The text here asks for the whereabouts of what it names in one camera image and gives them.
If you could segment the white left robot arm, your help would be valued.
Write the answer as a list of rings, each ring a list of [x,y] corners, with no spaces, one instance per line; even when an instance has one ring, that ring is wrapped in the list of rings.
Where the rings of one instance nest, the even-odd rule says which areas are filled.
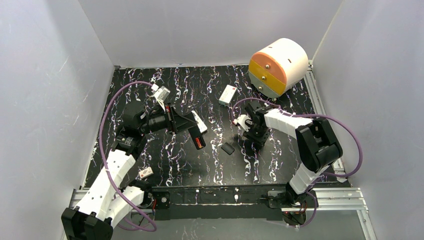
[[[151,110],[138,101],[127,104],[105,166],[76,206],[61,215],[68,240],[110,240],[118,223],[143,203],[145,183],[134,180],[124,190],[119,186],[145,149],[146,135],[164,129],[172,134],[187,130],[196,149],[206,146],[192,112],[182,115],[169,103]]]

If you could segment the red orange battery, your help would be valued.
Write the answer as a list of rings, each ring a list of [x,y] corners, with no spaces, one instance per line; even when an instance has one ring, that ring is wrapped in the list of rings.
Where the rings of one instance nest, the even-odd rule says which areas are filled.
[[[195,141],[196,141],[196,143],[197,143],[197,146],[198,146],[198,148],[199,149],[202,149],[204,146],[202,145],[202,142],[200,141],[200,139],[199,138],[196,138],[195,139]]]

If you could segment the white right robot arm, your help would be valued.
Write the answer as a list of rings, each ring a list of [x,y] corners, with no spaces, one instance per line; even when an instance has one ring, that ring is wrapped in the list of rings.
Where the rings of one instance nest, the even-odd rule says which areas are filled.
[[[294,117],[281,109],[250,102],[246,114],[233,120],[243,136],[261,147],[268,140],[271,130],[280,131],[296,139],[301,164],[285,189],[272,199],[284,204],[301,202],[324,171],[343,155],[343,149],[329,121]]]

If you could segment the beige remote control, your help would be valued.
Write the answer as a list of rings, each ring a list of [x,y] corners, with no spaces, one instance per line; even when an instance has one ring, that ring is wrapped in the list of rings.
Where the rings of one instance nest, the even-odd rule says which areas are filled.
[[[196,112],[196,111],[192,110],[191,112],[192,112],[192,114],[193,114],[193,116],[194,116],[194,119],[195,119],[195,121],[196,121],[196,124],[197,124],[197,126],[198,126],[198,128],[199,128],[199,131],[200,131],[202,134],[204,134],[204,133],[208,130],[208,128],[207,128],[207,126],[206,126],[206,124],[205,124],[205,123],[203,122],[203,120],[199,117],[199,115],[197,114],[197,112]]]

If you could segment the black remote battery cover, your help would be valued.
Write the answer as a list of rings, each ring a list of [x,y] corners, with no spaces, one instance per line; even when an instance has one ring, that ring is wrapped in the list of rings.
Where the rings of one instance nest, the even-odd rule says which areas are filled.
[[[221,145],[221,149],[226,152],[228,155],[232,155],[235,151],[235,148],[232,147],[229,143],[225,142]]]

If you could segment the black cylindrical remote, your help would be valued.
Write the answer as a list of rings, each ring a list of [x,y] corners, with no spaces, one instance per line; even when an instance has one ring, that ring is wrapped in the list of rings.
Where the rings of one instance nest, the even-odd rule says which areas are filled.
[[[198,127],[197,124],[194,124],[193,127],[191,127],[190,129],[188,129],[188,132],[189,132],[190,137],[191,137],[191,139],[192,139],[192,141],[193,141],[193,143],[194,143],[194,145],[195,145],[195,147],[196,147],[197,150],[201,150],[201,149],[203,149],[206,146],[205,140],[203,138],[203,134],[200,132],[199,127]],[[201,141],[201,143],[203,145],[203,148],[201,148],[201,149],[198,148],[198,144],[196,143],[196,138],[199,138],[200,139],[200,141]]]

